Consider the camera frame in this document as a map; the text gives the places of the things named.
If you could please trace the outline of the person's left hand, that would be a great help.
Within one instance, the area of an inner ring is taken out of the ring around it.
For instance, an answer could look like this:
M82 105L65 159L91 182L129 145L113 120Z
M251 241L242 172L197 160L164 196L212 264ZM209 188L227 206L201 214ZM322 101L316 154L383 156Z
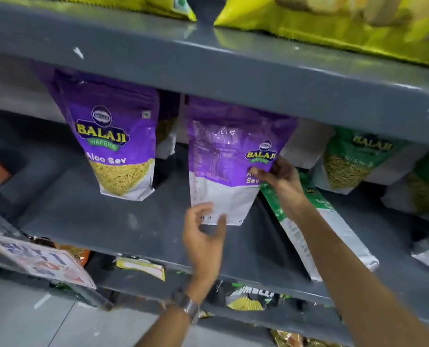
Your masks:
M219 246L215 233L205 234L200 230L202 218L211 214L213 203L195 205L185 212L183 243L193 268L195 281L213 285L217 280L223 257L224 246Z

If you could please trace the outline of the yellow snack packet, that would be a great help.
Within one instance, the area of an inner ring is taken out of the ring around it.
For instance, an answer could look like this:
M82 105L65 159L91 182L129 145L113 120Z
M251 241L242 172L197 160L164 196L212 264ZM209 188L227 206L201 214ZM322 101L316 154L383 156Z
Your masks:
M109 9L136 11L197 22L187 0L62 0L70 3L100 6Z
M429 0L227 0L214 26L429 66Z

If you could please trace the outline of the grey metal shelf rack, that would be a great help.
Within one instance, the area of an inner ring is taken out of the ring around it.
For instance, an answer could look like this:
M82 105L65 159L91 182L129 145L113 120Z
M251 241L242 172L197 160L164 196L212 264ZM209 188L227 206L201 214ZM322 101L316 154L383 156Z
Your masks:
M55 0L0 0L0 61L28 69L38 61L189 96L240 104L331 125L347 125L429 144L429 69L355 53L214 28L224 0L194 1L199 22ZM170 171L148 203L101 196L73 134L42 119L50 108L15 104L0 118L0 155L21 169L0 187L0 233L50 238L97 253L87 270L111 308L111 291L166 301L191 272L176 226L189 206L188 150L176 147ZM229 227L220 279L308 301L264 312L202 309L223 327L262 326L352 346L326 287L304 278L263 196L244 225ZM116 257L163 265L165 281L120 269Z

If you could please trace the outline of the purple snack packet showing back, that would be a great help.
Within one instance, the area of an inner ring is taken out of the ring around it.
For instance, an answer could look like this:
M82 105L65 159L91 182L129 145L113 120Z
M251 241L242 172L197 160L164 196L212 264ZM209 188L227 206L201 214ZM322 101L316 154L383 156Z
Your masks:
M240 226L260 181L252 167L269 171L298 127L298 118L190 96L185 110L191 205L212 202L202 224Z

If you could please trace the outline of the person's right hand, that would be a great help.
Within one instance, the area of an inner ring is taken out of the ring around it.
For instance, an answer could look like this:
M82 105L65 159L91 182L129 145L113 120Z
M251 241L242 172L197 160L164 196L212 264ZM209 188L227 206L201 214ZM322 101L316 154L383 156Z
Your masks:
M277 184L270 185L279 199L280 206L287 217L298 221L310 203L304 194L298 170L282 156L273 162L269 172L277 177Z

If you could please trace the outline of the person's left forearm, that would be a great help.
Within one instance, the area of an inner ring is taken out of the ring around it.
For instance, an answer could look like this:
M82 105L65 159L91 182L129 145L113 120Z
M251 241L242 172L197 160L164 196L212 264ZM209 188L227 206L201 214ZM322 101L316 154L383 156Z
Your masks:
M211 285L193 280L183 291L201 306L210 288ZM170 302L133 347L182 347L192 325L185 312Z

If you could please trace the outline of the purple snack packet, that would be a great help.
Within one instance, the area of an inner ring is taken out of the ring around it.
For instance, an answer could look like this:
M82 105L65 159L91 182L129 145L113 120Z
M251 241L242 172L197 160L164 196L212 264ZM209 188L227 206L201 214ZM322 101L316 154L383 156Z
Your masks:
M154 192L157 89L54 69L49 87L103 195L143 201Z

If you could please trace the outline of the white red price sign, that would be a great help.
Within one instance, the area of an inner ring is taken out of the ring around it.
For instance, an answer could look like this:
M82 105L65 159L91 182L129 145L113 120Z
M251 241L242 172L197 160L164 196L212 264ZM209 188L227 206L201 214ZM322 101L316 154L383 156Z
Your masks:
M0 254L30 275L96 290L91 276L67 250L0 235Z

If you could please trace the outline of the yellow shelf label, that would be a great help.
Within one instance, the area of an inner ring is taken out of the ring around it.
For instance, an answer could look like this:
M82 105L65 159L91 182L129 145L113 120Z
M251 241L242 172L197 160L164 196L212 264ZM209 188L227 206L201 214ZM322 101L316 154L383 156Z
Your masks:
M116 257L115 265L120 269L135 270L149 274L161 281L165 281L165 267L144 259Z

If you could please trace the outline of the golden snack packet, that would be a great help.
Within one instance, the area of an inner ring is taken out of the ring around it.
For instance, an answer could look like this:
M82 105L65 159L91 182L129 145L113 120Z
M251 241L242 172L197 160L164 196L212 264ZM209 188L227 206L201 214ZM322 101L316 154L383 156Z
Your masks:
M303 337L299 333L282 330L270 330L277 347L304 347Z

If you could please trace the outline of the black yellow chips packet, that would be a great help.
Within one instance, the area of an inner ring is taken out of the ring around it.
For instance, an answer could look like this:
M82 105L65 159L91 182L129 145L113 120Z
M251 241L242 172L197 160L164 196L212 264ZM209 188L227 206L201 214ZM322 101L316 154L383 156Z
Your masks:
M241 284L229 284L224 290L225 306L236 311L264 311L277 306L280 295Z

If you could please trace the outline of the orange chips packet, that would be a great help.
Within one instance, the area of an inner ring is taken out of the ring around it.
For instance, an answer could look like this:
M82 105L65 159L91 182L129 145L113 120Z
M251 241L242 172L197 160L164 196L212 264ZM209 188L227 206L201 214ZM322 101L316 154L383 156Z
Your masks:
M90 258L90 250L84 247L77 247L73 245L66 245L54 242L56 249L68 251L82 267L85 267Z

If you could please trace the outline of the person's right forearm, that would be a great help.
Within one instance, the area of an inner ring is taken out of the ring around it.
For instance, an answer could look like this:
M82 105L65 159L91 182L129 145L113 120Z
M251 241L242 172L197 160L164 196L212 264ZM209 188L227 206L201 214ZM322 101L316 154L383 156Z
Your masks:
M366 268L309 204L294 221L356 347L429 347L429 329Z

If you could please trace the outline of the silver wristwatch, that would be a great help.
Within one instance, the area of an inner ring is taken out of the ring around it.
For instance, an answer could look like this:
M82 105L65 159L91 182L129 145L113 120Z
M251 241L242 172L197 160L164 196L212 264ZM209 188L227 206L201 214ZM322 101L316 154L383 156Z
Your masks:
M183 290L176 290L171 296L171 303L185 312L192 324L199 320L200 305L191 299Z

